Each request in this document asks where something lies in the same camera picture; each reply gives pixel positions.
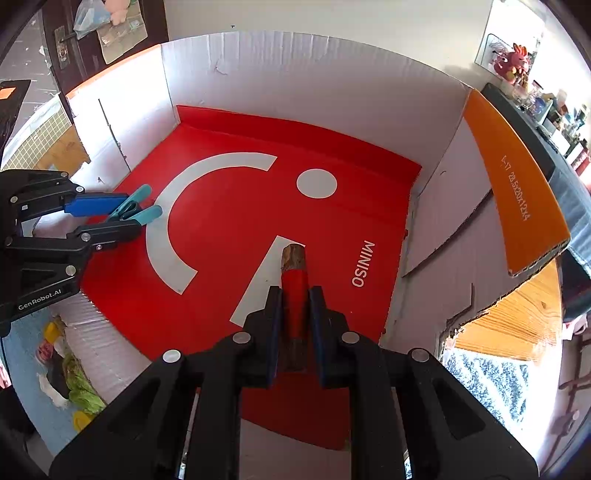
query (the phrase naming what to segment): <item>white arc shape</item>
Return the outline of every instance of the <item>white arc shape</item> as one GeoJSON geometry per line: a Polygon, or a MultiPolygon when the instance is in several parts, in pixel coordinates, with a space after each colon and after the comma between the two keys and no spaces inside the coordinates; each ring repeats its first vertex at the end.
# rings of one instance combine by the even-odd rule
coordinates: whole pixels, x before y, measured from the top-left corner
{"type": "Polygon", "coordinates": [[[207,173],[223,168],[251,167],[268,171],[276,159],[274,155],[255,152],[214,155],[188,166],[166,185],[155,203],[162,207],[162,215],[146,227],[146,249],[152,268],[169,288],[182,295],[197,274],[197,270],[189,267],[174,251],[168,235],[170,212],[184,189],[207,173]]]}

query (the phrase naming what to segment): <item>white wall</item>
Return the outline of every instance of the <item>white wall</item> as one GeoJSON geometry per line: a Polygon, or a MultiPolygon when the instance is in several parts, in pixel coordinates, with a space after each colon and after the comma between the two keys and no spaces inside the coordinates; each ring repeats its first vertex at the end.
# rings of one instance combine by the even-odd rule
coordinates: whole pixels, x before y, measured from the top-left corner
{"type": "MultiPolygon", "coordinates": [[[[530,80],[536,80],[546,92],[568,94],[566,105],[579,109],[582,103],[591,107],[591,70],[583,60],[579,49],[552,13],[548,12],[547,32],[540,45],[538,56],[531,68],[530,80]]],[[[581,136],[591,140],[591,124],[581,128],[581,136]]]]}
{"type": "Polygon", "coordinates": [[[491,4],[492,0],[165,0],[171,40],[229,30],[329,35],[401,53],[477,89],[499,82],[474,64],[491,4]]]}

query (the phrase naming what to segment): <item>orange cardboard flap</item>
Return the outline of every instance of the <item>orange cardboard flap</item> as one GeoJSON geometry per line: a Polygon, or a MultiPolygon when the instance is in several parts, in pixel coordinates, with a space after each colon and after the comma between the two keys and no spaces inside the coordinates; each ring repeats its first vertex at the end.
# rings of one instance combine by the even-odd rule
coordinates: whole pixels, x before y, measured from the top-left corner
{"type": "Polygon", "coordinates": [[[491,181],[509,274],[517,275],[564,245],[570,239],[569,229],[531,153],[480,92],[470,93],[464,119],[491,181]]]}

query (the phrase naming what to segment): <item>wooden floor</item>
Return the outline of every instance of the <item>wooden floor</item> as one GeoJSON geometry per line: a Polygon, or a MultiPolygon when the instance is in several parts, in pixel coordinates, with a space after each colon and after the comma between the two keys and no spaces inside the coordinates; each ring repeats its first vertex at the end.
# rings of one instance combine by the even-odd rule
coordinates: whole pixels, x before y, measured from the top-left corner
{"type": "Polygon", "coordinates": [[[560,342],[562,302],[556,261],[468,323],[455,347],[538,362],[560,342]]]}

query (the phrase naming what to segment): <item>plastic bag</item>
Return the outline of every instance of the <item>plastic bag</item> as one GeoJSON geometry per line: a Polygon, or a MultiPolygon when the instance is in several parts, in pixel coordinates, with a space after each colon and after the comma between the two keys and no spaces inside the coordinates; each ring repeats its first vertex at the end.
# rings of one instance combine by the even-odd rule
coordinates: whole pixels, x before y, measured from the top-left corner
{"type": "Polygon", "coordinates": [[[74,31],[78,40],[111,21],[102,0],[82,0],[76,11],[74,31]]]}

